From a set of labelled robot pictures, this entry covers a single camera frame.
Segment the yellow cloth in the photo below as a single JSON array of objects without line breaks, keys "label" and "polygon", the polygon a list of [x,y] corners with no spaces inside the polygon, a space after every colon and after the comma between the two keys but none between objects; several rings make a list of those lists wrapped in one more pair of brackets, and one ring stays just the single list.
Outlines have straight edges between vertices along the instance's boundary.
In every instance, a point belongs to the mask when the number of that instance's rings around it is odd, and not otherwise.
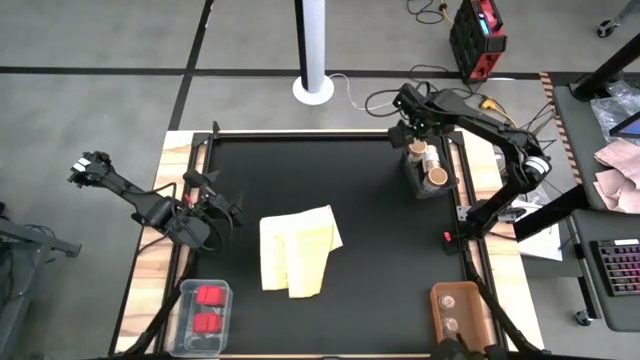
[{"label": "yellow cloth", "polygon": [[261,219],[262,289],[288,288],[290,298],[319,294],[329,252],[341,246],[331,206]]}]

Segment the table leg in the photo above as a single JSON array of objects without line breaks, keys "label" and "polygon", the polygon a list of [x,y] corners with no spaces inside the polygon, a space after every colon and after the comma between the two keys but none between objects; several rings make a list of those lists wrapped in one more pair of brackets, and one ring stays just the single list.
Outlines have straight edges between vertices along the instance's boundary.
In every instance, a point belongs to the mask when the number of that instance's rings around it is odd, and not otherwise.
[{"label": "table leg", "polygon": [[569,216],[573,210],[588,209],[589,202],[582,184],[516,222],[513,226],[518,241],[524,240]]}]

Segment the red block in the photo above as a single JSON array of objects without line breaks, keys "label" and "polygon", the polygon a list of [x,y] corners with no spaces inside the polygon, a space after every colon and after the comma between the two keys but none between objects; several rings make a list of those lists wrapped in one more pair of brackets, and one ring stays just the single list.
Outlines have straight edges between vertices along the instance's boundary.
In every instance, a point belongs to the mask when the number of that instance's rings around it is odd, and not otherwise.
[{"label": "red block", "polygon": [[217,286],[200,286],[196,294],[196,303],[206,306],[224,306],[227,294]]},{"label": "red block", "polygon": [[222,328],[222,317],[217,314],[200,313],[193,317],[193,332],[217,334]]}]

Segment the clear plastic container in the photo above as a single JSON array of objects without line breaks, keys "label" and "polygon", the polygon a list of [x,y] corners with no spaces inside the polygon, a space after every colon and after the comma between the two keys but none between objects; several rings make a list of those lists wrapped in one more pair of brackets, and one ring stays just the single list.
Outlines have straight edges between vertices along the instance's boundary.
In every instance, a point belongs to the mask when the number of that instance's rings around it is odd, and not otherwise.
[{"label": "clear plastic container", "polygon": [[176,334],[169,353],[198,358],[218,355],[227,346],[233,292],[224,280],[185,280]]}]

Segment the wheel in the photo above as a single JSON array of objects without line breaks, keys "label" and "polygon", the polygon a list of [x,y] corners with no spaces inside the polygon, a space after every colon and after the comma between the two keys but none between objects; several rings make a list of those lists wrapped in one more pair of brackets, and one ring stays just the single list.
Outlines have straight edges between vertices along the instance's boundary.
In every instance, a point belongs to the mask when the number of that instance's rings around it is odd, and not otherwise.
[{"label": "wheel", "polygon": [[589,317],[587,310],[581,310],[574,314],[574,318],[578,324],[582,326],[589,326],[593,322],[593,319]]},{"label": "wheel", "polygon": [[613,23],[611,20],[605,20],[596,28],[596,33],[598,34],[598,37],[605,38],[613,34],[616,27],[618,27],[618,25]]}]

